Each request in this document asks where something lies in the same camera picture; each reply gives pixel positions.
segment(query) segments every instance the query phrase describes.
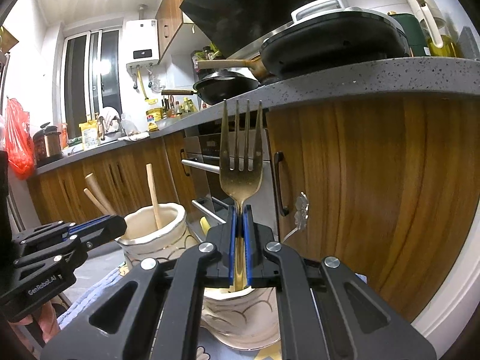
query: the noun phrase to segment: light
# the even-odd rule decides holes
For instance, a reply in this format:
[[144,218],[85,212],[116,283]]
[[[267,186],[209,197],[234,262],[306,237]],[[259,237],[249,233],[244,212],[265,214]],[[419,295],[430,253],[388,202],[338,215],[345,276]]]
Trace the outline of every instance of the light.
[[100,75],[106,76],[112,71],[112,64],[109,59],[102,59],[100,63],[95,59],[93,61],[93,74],[96,75],[100,71]]

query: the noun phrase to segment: wooden pan handle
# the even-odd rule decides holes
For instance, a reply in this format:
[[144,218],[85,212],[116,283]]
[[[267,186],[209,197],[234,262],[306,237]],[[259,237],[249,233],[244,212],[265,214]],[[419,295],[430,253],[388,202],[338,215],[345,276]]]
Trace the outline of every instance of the wooden pan handle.
[[95,205],[95,207],[97,207],[100,212],[104,215],[109,215],[110,213],[107,211],[107,209],[102,206],[102,204],[97,200],[97,198],[95,196],[93,196],[93,193],[90,192],[90,190],[88,188],[85,188],[83,190],[83,192],[85,192],[85,195],[87,195],[87,197],[92,201],[92,203]]
[[196,62],[198,69],[250,68],[253,64],[255,62],[246,59],[214,59]]
[[116,215],[117,213],[115,212],[112,205],[110,204],[110,202],[107,200],[102,190],[100,189],[100,186],[98,185],[97,179],[95,178],[94,174],[90,173],[89,175],[86,175],[85,181],[87,182],[87,185],[90,187],[93,195],[98,199],[100,204],[105,207],[108,213],[110,215]]
[[161,229],[163,226],[162,226],[162,220],[160,218],[160,208],[158,207],[157,191],[155,189],[155,180],[153,178],[152,164],[148,163],[146,168],[147,168],[148,188],[150,189],[150,198],[152,199],[153,213],[155,215],[155,223],[157,224],[157,230],[158,230],[158,229]]
[[185,90],[181,90],[181,89],[164,89],[162,90],[162,92],[160,93],[161,95],[165,95],[165,96],[170,96],[170,95],[177,95],[177,96],[191,96],[191,95],[196,95],[197,94],[197,91],[185,91]]

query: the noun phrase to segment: window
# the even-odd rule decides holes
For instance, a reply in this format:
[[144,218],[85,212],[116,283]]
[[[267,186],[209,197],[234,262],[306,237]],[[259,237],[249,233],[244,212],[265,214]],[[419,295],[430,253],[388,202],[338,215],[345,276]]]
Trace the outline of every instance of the window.
[[83,32],[65,39],[62,59],[61,112],[69,138],[78,125],[103,107],[122,114],[119,86],[120,28]]

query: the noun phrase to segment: floor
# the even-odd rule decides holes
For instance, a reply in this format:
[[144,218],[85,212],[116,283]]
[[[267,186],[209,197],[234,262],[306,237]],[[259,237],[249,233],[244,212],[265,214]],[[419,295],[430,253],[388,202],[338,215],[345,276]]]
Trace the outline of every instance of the floor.
[[97,247],[88,253],[87,261],[75,270],[75,284],[63,293],[72,303],[75,302],[88,288],[124,261],[123,250],[115,241]]

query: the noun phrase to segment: gray countertop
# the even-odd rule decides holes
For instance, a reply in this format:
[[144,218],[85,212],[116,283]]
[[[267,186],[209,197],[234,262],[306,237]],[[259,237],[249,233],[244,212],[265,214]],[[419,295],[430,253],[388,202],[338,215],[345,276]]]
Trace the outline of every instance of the gray countertop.
[[[459,58],[415,57],[350,64],[263,86],[230,99],[227,108],[229,115],[233,115],[235,100],[239,101],[242,113],[246,109],[246,100],[250,100],[250,109],[256,109],[259,101],[262,101],[263,108],[272,108],[339,97],[409,92],[480,96],[480,62]],[[221,104],[214,105],[150,133],[149,139],[220,119],[222,111]],[[124,140],[107,143],[42,166],[35,174],[40,175],[92,155],[132,144],[135,142]]]

